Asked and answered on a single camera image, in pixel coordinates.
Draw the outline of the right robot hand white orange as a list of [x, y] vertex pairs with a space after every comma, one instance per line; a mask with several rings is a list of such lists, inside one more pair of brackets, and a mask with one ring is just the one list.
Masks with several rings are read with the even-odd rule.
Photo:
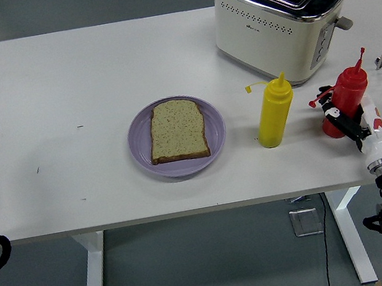
[[371, 174], [378, 177], [382, 175], [382, 118], [372, 98], [363, 95], [356, 117], [351, 118], [332, 102], [332, 86], [322, 86], [319, 92], [310, 105], [314, 107], [316, 103], [321, 104], [324, 121], [354, 140], [359, 151], [365, 155], [365, 165]]

